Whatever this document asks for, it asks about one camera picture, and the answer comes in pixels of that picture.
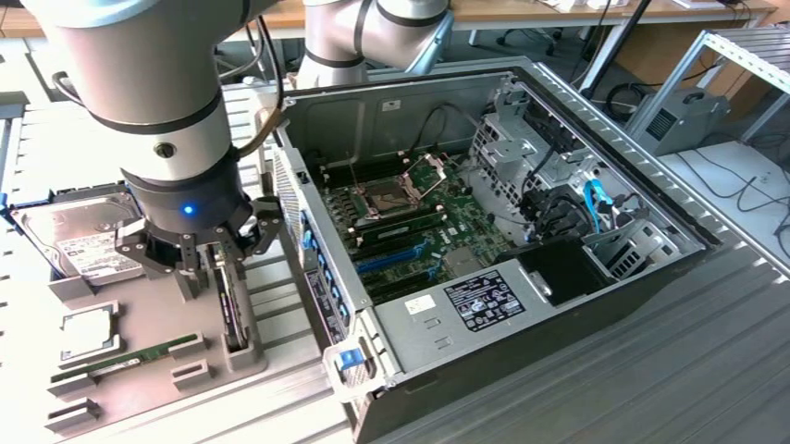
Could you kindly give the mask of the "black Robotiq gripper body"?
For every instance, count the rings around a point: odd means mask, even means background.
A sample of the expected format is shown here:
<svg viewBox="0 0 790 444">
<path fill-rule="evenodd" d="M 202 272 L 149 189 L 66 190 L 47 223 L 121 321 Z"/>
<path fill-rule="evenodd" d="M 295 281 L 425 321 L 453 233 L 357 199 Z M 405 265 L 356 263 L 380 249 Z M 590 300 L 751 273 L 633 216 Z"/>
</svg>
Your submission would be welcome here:
<svg viewBox="0 0 790 444">
<path fill-rule="evenodd" d="M 197 246 L 211 244 L 214 228 L 251 202 L 241 182 L 238 154 L 229 152 L 198 176 L 162 181 L 126 172 L 123 177 L 143 219 L 179 234 L 194 234 Z"/>
</svg>

